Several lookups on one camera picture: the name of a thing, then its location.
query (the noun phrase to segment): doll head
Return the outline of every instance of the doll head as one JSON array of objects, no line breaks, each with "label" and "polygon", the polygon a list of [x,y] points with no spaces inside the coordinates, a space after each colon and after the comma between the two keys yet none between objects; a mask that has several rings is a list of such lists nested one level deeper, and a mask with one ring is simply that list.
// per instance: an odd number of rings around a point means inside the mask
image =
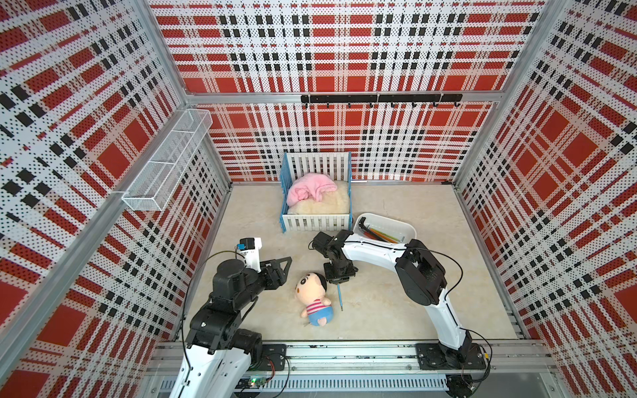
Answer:
[{"label": "doll head", "polygon": [[305,305],[322,299],[327,292],[327,280],[321,274],[308,273],[296,284],[296,297]]}]

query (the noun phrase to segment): perforated metal panel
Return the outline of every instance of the perforated metal panel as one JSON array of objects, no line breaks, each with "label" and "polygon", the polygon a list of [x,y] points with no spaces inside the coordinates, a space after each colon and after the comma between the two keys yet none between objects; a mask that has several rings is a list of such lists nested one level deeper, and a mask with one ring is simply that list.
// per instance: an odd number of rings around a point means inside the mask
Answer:
[{"label": "perforated metal panel", "polygon": [[[5,328],[177,103],[128,0],[0,2],[0,52]],[[180,185],[174,208],[119,218],[1,396],[135,395],[221,199],[201,153]]]},{"label": "perforated metal panel", "polygon": [[447,181],[491,103],[201,105],[235,181],[276,180],[285,152],[352,152],[355,180]]},{"label": "perforated metal panel", "polygon": [[574,395],[637,386],[637,3],[568,1],[462,194]]},{"label": "perforated metal panel", "polygon": [[498,90],[543,6],[149,3],[192,93]]},{"label": "perforated metal panel", "polygon": [[156,342],[178,324],[223,193],[198,150],[166,211],[125,211],[0,395],[135,396]]},{"label": "perforated metal panel", "polygon": [[176,106],[128,3],[8,4],[0,8],[0,328]]}]

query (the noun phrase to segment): plush doll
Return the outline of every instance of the plush doll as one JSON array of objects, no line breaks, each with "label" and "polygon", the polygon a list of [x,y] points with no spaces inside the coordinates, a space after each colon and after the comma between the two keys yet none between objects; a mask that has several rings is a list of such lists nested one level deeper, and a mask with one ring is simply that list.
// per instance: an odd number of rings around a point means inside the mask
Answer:
[{"label": "plush doll", "polygon": [[314,326],[325,326],[334,318],[326,291],[327,280],[321,274],[309,273],[296,284],[296,297],[306,305],[301,317],[309,318]]}]

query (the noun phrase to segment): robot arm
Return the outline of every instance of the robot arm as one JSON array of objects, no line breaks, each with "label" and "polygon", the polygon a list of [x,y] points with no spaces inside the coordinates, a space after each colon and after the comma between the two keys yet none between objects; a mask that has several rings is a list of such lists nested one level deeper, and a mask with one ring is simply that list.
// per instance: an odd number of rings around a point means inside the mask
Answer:
[{"label": "robot arm", "polygon": [[241,310],[263,290],[282,286],[292,259],[259,262],[260,238],[241,239],[238,248],[244,258],[219,264],[208,302],[190,321],[171,398],[230,397],[250,364],[261,359],[261,334],[239,329]]},{"label": "robot arm", "polygon": [[318,233],[312,247],[330,260],[324,264],[324,271],[331,283],[343,283],[355,276],[358,269],[352,261],[356,260],[397,273],[405,294],[425,306],[447,363],[459,369],[466,361],[471,336],[462,329],[447,298],[444,267],[421,241],[387,243],[343,230],[334,237]]}]

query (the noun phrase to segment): white plastic bin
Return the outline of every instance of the white plastic bin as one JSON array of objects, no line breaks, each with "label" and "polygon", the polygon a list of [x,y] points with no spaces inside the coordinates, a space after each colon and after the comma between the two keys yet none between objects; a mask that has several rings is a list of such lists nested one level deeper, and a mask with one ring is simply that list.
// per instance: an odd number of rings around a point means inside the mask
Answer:
[{"label": "white plastic bin", "polygon": [[363,231],[359,227],[359,222],[362,217],[365,217],[363,224],[367,228],[374,228],[388,236],[393,236],[398,240],[398,243],[407,244],[412,239],[416,239],[416,229],[411,224],[373,213],[363,213],[359,215],[354,224],[353,231],[355,234],[364,236]]},{"label": "white plastic bin", "polygon": [[[349,214],[287,214],[287,191],[306,173],[330,176],[335,181],[347,181],[350,197]],[[349,152],[286,153],[281,166],[281,228],[287,231],[340,231],[352,228],[352,156]]]}]

